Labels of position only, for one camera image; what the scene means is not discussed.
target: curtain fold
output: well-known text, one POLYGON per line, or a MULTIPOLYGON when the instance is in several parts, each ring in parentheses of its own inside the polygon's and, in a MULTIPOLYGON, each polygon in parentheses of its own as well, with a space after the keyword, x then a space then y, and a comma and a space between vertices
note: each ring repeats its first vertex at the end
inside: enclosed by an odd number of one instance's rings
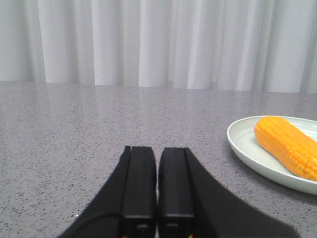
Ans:
POLYGON ((0 0, 0 80, 317 93, 316 0, 0 0))

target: gray countertop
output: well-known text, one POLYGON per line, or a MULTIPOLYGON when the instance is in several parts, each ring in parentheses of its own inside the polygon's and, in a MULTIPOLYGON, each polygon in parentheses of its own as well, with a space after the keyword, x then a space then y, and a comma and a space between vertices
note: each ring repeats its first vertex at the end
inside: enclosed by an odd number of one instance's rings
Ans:
POLYGON ((189 147, 226 188, 316 238, 317 196, 257 174, 230 149, 235 120, 317 120, 317 95, 0 82, 0 237, 52 238, 97 194, 125 145, 189 147))

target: black cable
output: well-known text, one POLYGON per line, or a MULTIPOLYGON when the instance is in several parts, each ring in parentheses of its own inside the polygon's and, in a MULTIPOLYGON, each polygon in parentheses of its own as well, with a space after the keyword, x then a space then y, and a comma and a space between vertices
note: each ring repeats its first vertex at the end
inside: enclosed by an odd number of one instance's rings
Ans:
POLYGON ((78 235, 78 233, 83 230, 85 227, 87 227, 88 225, 90 225, 91 223, 99 220, 99 219, 102 219, 102 218, 106 218, 106 217, 110 217, 110 218, 118 218, 120 222, 122 222, 127 228, 128 230, 131 232, 131 236, 130 238, 133 238, 132 237, 132 229, 130 227, 130 225, 125 221, 124 217, 119 214, 119 213, 104 213, 104 212, 101 212, 101 213, 96 213, 94 214, 93 216, 91 216, 90 218, 87 218, 85 219, 84 221, 80 222, 80 223, 74 223, 73 225, 73 228, 72 230, 70 231, 69 234, 67 234, 67 237, 68 238, 75 238, 76 235, 78 235))

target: corn on the cob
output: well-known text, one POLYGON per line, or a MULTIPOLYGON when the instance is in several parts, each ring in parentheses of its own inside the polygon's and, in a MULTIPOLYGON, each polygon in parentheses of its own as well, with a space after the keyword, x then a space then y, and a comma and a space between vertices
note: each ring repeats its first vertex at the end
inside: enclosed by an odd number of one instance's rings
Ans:
POLYGON ((293 174, 317 181, 317 142, 281 117, 264 117, 254 127, 257 142, 293 174))

